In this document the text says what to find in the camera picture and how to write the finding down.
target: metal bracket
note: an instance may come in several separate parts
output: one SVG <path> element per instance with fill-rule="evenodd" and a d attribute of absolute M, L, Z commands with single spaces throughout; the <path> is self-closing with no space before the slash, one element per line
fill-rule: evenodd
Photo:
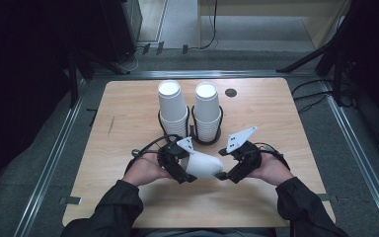
<path fill-rule="evenodd" d="M 230 154 L 232 151 L 241 147 L 257 129 L 257 126 L 253 126 L 229 135 L 226 152 Z"/>

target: black sleeve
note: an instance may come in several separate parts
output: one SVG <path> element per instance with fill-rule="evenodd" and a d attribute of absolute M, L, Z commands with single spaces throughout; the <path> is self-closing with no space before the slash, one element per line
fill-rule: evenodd
<path fill-rule="evenodd" d="M 276 192 L 278 212 L 282 218 L 291 221 L 296 237 L 347 236 L 332 222 L 319 197 L 298 178 L 280 184 Z"/>
<path fill-rule="evenodd" d="M 90 218 L 71 221 L 62 237 L 129 236 L 131 226 L 143 211 L 138 188 L 118 180 L 103 196 Z"/>

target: wrist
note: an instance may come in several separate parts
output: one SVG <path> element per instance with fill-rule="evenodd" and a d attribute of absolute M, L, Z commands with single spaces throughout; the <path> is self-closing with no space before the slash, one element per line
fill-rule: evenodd
<path fill-rule="evenodd" d="M 134 179 L 130 178 L 129 176 L 125 175 L 124 177 L 122 177 L 122 180 L 133 185 L 133 186 L 136 186 L 136 187 L 139 187 L 139 184 L 137 181 L 135 181 Z"/>

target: white paper cup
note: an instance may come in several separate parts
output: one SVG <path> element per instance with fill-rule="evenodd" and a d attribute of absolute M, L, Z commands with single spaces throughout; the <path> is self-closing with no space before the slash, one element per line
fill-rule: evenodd
<path fill-rule="evenodd" d="M 167 121 L 178 121 L 186 115 L 187 105 L 177 81 L 162 81 L 158 86 L 158 92 L 162 118 Z"/>
<path fill-rule="evenodd" d="M 214 140 L 220 125 L 220 119 L 221 111 L 216 120 L 212 122 L 202 122 L 195 118 L 196 137 L 203 142 Z"/>
<path fill-rule="evenodd" d="M 211 122 L 220 114 L 217 87 L 211 82 L 201 82 L 195 88 L 193 106 L 195 118 L 203 122 Z"/>
<path fill-rule="evenodd" d="M 189 116 L 189 113 L 187 110 L 186 115 L 183 118 L 181 118 L 180 120 L 178 120 L 178 121 L 167 121 L 163 118 L 162 112 L 160 113 L 161 123 L 165 129 L 165 132 L 167 134 L 176 134 L 176 135 L 179 135 L 182 137 L 187 137 L 188 131 L 190 131 L 189 129 L 187 129 L 188 116 Z"/>
<path fill-rule="evenodd" d="M 215 179 L 214 175 L 223 171 L 220 159 L 198 151 L 194 151 L 189 158 L 181 159 L 181 166 L 187 173 L 200 179 Z"/>

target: black stand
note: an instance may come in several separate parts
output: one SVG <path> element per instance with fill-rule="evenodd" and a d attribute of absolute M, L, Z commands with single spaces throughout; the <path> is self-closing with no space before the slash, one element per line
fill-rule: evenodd
<path fill-rule="evenodd" d="M 298 67 L 306 64 L 307 62 L 315 59 L 318 56 L 322 56 L 318 65 L 315 68 L 315 72 L 318 76 L 326 76 L 333 66 L 335 66 L 334 75 L 334 99 L 341 106 L 341 75 L 342 75 L 342 64 L 343 64 L 343 53 L 344 53 L 344 41 L 350 36 L 351 25 L 355 24 L 357 20 L 358 12 L 363 6 L 364 1 L 352 0 L 350 3 L 350 8 L 346 14 L 343 22 L 338 28 L 332 39 L 323 45 L 322 47 L 316 49 L 312 53 L 306 55 L 305 57 L 297 60 L 291 65 L 276 69 L 279 73 L 289 73 Z"/>

